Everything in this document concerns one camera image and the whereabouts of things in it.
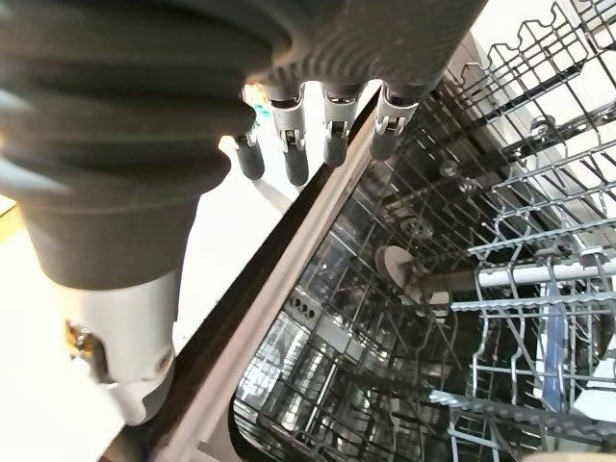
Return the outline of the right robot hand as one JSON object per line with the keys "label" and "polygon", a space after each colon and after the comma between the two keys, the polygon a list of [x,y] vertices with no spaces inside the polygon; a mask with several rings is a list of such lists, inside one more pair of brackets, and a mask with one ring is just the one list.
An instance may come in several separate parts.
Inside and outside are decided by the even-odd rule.
{"label": "right robot hand", "polygon": [[1,193],[39,263],[78,297],[70,321],[129,425],[161,408],[199,198],[218,148],[254,121],[245,84],[291,108],[372,79],[407,113],[439,79],[480,1],[5,1]]}

